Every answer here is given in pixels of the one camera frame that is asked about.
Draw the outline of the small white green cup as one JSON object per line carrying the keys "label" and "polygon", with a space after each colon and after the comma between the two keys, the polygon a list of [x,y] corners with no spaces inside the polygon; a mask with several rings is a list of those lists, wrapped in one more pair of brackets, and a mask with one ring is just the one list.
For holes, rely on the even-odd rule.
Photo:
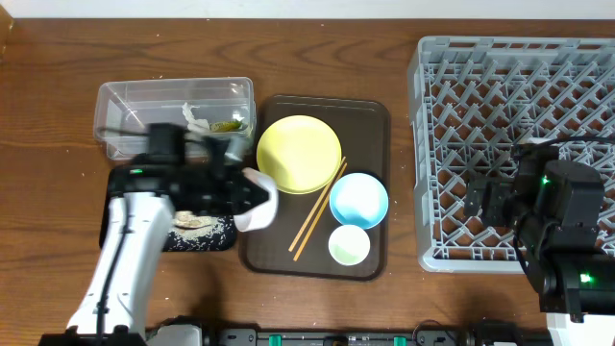
{"label": "small white green cup", "polygon": [[355,225],[336,228],[328,242],[332,258],[344,266],[354,266],[363,262],[369,255],[371,242],[369,235]]}

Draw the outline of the white tissue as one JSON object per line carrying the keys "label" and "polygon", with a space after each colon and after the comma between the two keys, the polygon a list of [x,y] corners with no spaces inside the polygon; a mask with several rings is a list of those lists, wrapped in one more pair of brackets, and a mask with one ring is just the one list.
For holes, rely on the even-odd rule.
{"label": "white tissue", "polygon": [[206,134],[210,132],[210,126],[206,119],[197,119],[192,110],[194,106],[184,103],[182,105],[182,113],[187,121],[187,128],[194,133]]}

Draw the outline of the blue bowl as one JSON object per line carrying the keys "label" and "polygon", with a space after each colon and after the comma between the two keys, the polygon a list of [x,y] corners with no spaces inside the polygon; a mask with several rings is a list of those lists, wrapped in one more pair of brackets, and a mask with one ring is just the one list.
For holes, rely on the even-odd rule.
{"label": "blue bowl", "polygon": [[389,197],[379,179],[366,173],[351,173],[333,185],[329,206],[340,224],[369,230],[386,217]]}

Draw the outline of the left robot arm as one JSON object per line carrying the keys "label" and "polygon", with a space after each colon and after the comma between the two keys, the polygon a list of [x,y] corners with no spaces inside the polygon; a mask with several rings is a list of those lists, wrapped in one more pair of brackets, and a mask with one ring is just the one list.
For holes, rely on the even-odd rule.
{"label": "left robot arm", "polygon": [[203,140],[209,161],[185,158],[183,136],[150,137],[146,151],[109,179],[106,238],[92,281],[64,332],[42,345],[204,345],[199,324],[174,322],[146,333],[146,312],[160,255],[178,211],[238,216],[239,227],[267,227],[277,211],[274,180],[226,162],[228,141]]}

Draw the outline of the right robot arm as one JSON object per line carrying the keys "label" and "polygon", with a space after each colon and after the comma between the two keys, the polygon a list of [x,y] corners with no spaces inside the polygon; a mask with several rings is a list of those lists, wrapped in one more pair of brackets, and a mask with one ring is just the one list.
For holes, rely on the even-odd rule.
{"label": "right robot arm", "polygon": [[559,143],[516,145],[511,178],[471,178],[464,213],[513,232],[552,344],[611,345],[614,259],[597,246],[605,187],[595,168],[561,159]]}

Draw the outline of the green snack wrapper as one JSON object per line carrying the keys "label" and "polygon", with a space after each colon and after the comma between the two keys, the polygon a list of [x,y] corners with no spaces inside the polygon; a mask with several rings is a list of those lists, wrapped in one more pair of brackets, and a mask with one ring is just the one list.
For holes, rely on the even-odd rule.
{"label": "green snack wrapper", "polygon": [[209,125],[209,130],[212,133],[231,133],[242,131],[246,125],[239,120],[220,121]]}

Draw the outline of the pile of rice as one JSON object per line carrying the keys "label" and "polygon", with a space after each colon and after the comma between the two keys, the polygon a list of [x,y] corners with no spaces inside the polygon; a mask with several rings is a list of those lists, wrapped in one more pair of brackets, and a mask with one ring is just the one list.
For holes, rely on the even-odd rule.
{"label": "pile of rice", "polygon": [[178,229],[173,227],[172,234],[175,235],[179,240],[183,240],[186,242],[196,242],[200,238],[209,238],[213,235],[221,235],[225,233],[225,219],[220,217],[215,217],[217,221],[209,227],[201,228],[201,229]]}

